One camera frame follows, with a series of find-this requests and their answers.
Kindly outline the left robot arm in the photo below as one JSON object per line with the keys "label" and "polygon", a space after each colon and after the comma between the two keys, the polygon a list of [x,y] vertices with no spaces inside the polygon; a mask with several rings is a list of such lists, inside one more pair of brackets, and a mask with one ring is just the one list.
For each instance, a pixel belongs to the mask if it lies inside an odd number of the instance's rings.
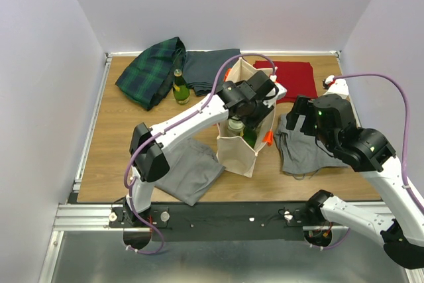
{"label": "left robot arm", "polygon": [[225,81],[215,93],[198,104],[162,123],[134,128],[130,143],[130,162],[126,173],[136,169],[136,176],[126,180],[128,189],[124,218],[133,227],[141,226],[151,205],[153,183],[163,178],[173,166],[172,151],[186,139],[215,124],[236,117],[244,126],[255,129],[287,93],[275,75],[262,70],[247,80]]}

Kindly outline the beige canvas bag orange handles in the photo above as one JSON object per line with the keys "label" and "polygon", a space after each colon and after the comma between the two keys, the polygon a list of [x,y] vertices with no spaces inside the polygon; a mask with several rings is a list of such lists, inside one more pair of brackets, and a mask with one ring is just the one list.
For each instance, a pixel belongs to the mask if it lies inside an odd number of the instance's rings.
{"label": "beige canvas bag orange handles", "polygon": [[275,74],[273,66],[255,68],[244,58],[239,58],[234,66],[227,70],[220,95],[225,98],[225,104],[231,110],[229,118],[217,124],[217,158],[227,171],[251,177],[259,152],[268,144],[272,144],[272,125],[276,110],[274,110],[254,130],[257,140],[254,148],[240,136],[230,137],[227,124],[230,118],[238,118],[238,108],[252,100],[271,99],[274,84],[270,80]]}

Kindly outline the green glass bottle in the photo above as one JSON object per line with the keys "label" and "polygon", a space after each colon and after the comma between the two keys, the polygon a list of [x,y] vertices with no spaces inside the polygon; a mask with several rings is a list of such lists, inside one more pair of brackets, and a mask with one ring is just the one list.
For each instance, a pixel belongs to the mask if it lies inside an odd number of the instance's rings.
{"label": "green glass bottle", "polygon": [[249,147],[254,148],[257,140],[257,134],[254,129],[245,127],[242,132],[242,138],[249,145]]}
{"label": "green glass bottle", "polygon": [[173,94],[177,103],[183,105],[189,101],[189,88],[180,69],[174,70]]}

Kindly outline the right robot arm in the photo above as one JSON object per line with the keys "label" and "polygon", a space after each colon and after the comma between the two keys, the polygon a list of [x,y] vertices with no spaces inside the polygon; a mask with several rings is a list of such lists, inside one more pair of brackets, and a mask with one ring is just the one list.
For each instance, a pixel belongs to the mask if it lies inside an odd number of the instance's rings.
{"label": "right robot arm", "polygon": [[387,138],[376,129],[359,127],[351,104],[337,94],[316,99],[299,95],[287,114],[286,127],[294,130],[305,117],[300,132],[320,140],[333,157],[360,172],[379,193],[392,216],[372,213],[319,190],[305,204],[305,218],[318,225],[338,223],[379,244],[398,265],[423,268],[423,212],[419,198],[402,179],[401,162]]}

